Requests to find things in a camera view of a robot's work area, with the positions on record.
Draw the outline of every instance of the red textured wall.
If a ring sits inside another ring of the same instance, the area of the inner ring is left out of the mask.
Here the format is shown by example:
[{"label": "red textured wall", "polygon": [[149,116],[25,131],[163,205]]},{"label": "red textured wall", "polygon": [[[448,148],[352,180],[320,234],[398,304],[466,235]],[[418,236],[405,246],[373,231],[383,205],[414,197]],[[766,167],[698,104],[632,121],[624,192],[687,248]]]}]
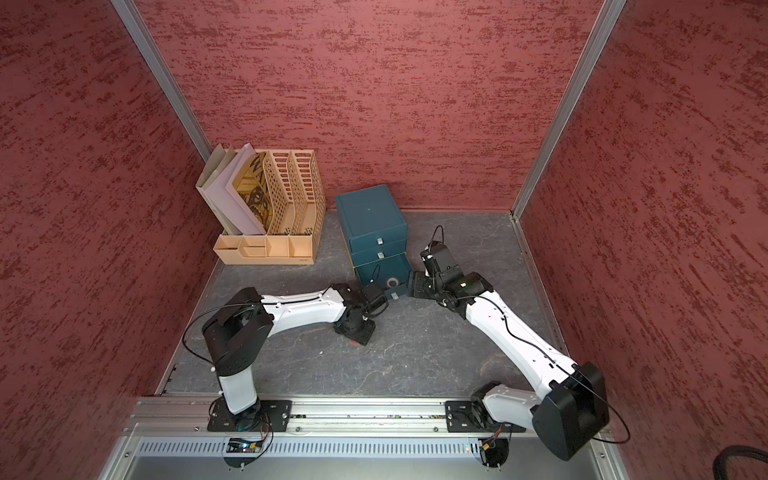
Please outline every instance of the red textured wall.
[{"label": "red textured wall", "polygon": [[137,0],[214,144],[316,148],[328,201],[508,210],[601,0]]},{"label": "red textured wall", "polygon": [[[628,2],[525,210],[571,353],[631,425],[634,480],[768,449],[767,121],[768,4]],[[732,478],[768,478],[752,465]]]},{"label": "red textured wall", "polygon": [[0,51],[0,476],[95,478],[170,360],[217,222],[109,2],[6,2]]}]

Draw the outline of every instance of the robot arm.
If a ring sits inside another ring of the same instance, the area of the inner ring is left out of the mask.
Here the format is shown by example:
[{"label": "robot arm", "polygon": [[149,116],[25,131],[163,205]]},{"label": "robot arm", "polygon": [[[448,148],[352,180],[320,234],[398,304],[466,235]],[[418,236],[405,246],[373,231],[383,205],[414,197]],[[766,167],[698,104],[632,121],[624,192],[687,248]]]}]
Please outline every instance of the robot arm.
[{"label": "robot arm", "polygon": [[288,296],[259,295],[255,288],[245,288],[227,305],[233,306],[203,325],[203,338],[227,408],[237,415],[257,403],[252,367],[268,337],[311,323],[332,323],[337,333],[366,345],[376,328],[371,319],[388,303],[376,283],[362,290],[334,283],[323,291]]},{"label": "robot arm", "polygon": [[414,272],[411,296],[434,299],[485,333],[522,371],[534,391],[497,382],[473,395],[468,420],[495,430],[503,422],[534,429],[559,458],[568,460],[608,422],[602,372],[558,352],[504,303],[482,276],[465,275],[448,247],[432,241],[421,253],[425,272]]}]

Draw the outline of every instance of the teal drawer box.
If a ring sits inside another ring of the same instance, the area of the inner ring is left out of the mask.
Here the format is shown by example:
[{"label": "teal drawer box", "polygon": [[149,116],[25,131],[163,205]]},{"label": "teal drawer box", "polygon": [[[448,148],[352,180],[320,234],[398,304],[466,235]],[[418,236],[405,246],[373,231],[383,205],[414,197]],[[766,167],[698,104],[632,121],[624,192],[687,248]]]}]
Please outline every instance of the teal drawer box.
[{"label": "teal drawer box", "polygon": [[336,195],[336,208],[350,254],[408,238],[406,219],[386,185]]},{"label": "teal drawer box", "polygon": [[360,285],[367,285],[373,280],[392,297],[393,293],[397,296],[405,296],[408,293],[408,279],[412,270],[408,258],[401,253],[378,262],[356,266],[355,274],[360,280]]},{"label": "teal drawer box", "polygon": [[394,257],[406,251],[406,241],[397,240],[396,242],[384,243],[362,252],[351,253],[352,265],[359,266],[366,263],[376,262],[385,258]]}]

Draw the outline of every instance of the gray mat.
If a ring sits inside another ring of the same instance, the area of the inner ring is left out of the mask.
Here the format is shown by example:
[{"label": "gray mat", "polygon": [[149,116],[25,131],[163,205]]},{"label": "gray mat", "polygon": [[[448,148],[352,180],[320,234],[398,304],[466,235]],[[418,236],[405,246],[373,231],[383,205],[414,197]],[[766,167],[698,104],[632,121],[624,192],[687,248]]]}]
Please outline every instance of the gray mat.
[{"label": "gray mat", "polygon": [[[405,212],[408,257],[424,270],[419,252],[435,226],[464,273],[483,275],[505,302],[548,342],[551,334],[505,214]],[[326,214],[317,262],[311,266],[225,266],[204,293],[203,312],[225,303],[239,289],[288,295],[356,282],[335,211]],[[200,328],[187,342],[208,356]],[[270,337],[254,374],[259,393],[276,395],[468,396],[490,380],[531,389],[501,350],[458,314],[430,300],[401,297],[376,318],[368,346],[358,346],[319,323]],[[167,392],[217,392],[210,365],[186,351],[177,357]]]}]

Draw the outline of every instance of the beige plastic organizer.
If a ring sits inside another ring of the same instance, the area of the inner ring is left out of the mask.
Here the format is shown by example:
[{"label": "beige plastic organizer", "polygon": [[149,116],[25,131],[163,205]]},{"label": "beige plastic organizer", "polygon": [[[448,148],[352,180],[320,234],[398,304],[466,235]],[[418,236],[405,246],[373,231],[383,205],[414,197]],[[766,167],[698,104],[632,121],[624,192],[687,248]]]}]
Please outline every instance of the beige plastic organizer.
[{"label": "beige plastic organizer", "polygon": [[314,150],[266,152],[264,174],[272,202],[266,235],[220,235],[214,252],[227,265],[315,263],[326,197]]}]

